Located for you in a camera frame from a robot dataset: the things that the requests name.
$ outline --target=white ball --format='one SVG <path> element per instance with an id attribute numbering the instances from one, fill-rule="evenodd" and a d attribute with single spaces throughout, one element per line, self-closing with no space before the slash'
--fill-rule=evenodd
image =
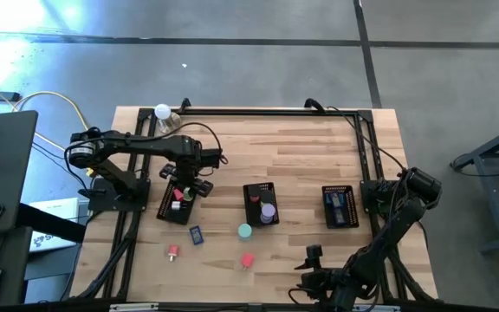
<path id="1" fill-rule="evenodd" d="M 159 104 L 155 107 L 155 116 L 161 120 L 171 117 L 171 108 L 166 104 Z"/>

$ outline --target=pink object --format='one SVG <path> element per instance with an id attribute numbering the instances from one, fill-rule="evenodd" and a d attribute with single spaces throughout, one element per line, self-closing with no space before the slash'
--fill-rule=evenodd
<path id="1" fill-rule="evenodd" d="M 181 201 L 182 199 L 184 199 L 184 194 L 178 189 L 174 189 L 174 198 L 176 198 L 177 201 Z"/>
<path id="2" fill-rule="evenodd" d="M 174 257 L 178 256 L 178 246 L 170 245 L 169 246 L 169 257 L 171 257 L 171 261 L 174 260 Z"/>
<path id="3" fill-rule="evenodd" d="M 255 257 L 252 254 L 250 254 L 248 252 L 244 253 L 242 256 L 243 269 L 244 270 L 248 269 L 251 266 L 251 264 L 253 264 L 254 259 L 255 259 Z"/>

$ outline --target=teal object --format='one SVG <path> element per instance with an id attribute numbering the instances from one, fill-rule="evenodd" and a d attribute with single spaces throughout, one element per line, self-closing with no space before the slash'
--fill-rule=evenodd
<path id="1" fill-rule="evenodd" d="M 242 224 L 238 227 L 238 237 L 243 241 L 249 241 L 251 238 L 251 226 Z"/>
<path id="2" fill-rule="evenodd" d="M 190 194 L 190 187 L 186 187 L 183 192 L 185 201 L 192 201 L 194 197 Z"/>

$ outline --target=white paper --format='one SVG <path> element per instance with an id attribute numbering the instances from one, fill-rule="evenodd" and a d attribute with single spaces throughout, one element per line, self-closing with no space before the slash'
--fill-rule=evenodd
<path id="1" fill-rule="evenodd" d="M 78 223 L 78 198 L 66 198 L 44 202 L 35 202 L 30 203 L 30 206 L 47 213 L 51 213 L 52 215 L 59 218 L 64 218 L 69 221 Z M 30 252 L 53 250 L 74 245 L 76 245 L 76 243 L 74 242 L 34 231 L 32 232 L 32 240 L 30 241 Z"/>

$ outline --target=orange object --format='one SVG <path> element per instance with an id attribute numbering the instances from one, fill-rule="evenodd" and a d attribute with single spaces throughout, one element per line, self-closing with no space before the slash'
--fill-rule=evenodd
<path id="1" fill-rule="evenodd" d="M 178 246 L 177 245 L 170 245 L 169 246 L 169 257 L 171 258 L 171 261 L 174 260 L 174 257 L 178 256 Z"/>
<path id="2" fill-rule="evenodd" d="M 255 257 L 252 254 L 250 254 L 249 252 L 244 253 L 242 256 L 243 269 L 244 270 L 248 269 L 251 266 L 251 264 L 253 264 L 254 259 L 255 259 Z"/>

